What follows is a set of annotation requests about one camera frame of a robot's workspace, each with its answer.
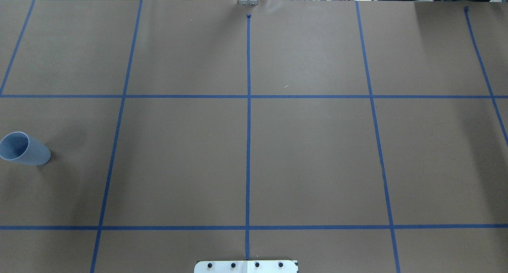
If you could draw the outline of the light blue plastic cup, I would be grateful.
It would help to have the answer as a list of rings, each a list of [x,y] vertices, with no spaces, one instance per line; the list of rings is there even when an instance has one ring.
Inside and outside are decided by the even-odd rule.
[[[44,165],[50,160],[51,151],[37,139],[16,131],[1,140],[0,156],[18,164]]]

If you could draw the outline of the brown paper table cover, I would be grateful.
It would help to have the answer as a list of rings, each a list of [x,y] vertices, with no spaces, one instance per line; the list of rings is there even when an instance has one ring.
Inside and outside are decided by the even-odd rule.
[[[2,273],[507,272],[507,4],[2,0]]]

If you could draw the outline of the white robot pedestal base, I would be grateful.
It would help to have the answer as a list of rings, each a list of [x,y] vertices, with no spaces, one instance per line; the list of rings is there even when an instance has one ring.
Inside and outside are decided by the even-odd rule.
[[[293,260],[200,261],[194,273],[299,273],[299,266]]]

